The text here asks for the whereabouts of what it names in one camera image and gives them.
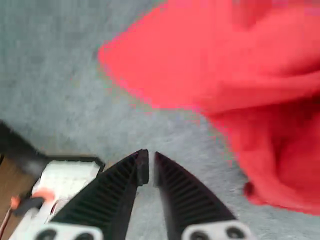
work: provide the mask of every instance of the screw hole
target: screw hole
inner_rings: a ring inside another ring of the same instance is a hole
[[[244,232],[234,226],[229,227],[226,230],[226,234],[230,239],[244,239],[245,238]]]
[[[210,240],[208,235],[201,231],[195,231],[191,234],[190,240]]]

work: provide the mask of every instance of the red fabric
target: red fabric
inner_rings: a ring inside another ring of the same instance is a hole
[[[319,30],[308,0],[169,0],[98,58],[145,102],[218,127],[252,203],[320,215]]]

